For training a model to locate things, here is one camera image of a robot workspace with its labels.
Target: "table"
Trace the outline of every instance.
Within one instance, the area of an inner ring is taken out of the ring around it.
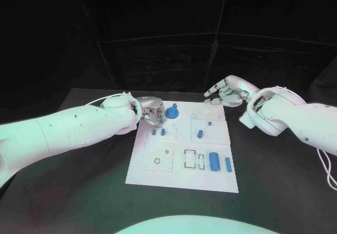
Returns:
[[[72,89],[59,110],[121,92]],[[196,93],[131,93],[174,101],[204,99]],[[289,130],[272,137],[248,129],[238,120],[245,107],[225,107],[238,194],[124,184],[132,131],[19,171],[0,201],[0,233],[111,234],[167,215],[223,217],[287,234],[334,233],[337,193],[315,149]]]

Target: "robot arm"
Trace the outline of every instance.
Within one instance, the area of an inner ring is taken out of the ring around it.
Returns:
[[[137,129],[141,119],[161,126],[164,105],[160,98],[134,98],[130,93],[104,98],[99,107],[79,106],[0,125],[0,187],[27,165],[95,144],[112,135],[128,133]]]
[[[220,93],[220,101],[206,100],[204,104],[235,107],[245,100],[248,109],[239,120],[249,128],[256,126],[272,136],[289,128],[302,143],[337,155],[337,107],[307,104],[292,91],[278,86],[259,90],[236,76],[226,77],[204,96],[222,88],[229,89],[229,92]]]

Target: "small blue part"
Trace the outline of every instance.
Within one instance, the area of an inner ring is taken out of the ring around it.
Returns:
[[[203,131],[199,130],[199,133],[197,133],[197,138],[199,138],[199,139],[202,138],[202,134],[203,134]]]
[[[220,170],[219,155],[215,152],[209,154],[209,164],[210,164],[210,170],[213,172]]]
[[[176,103],[173,104],[173,107],[167,108],[166,116],[167,116],[167,118],[177,118],[179,111],[177,111],[177,104]]]
[[[232,172],[229,157],[226,157],[226,171],[227,171],[227,172]]]

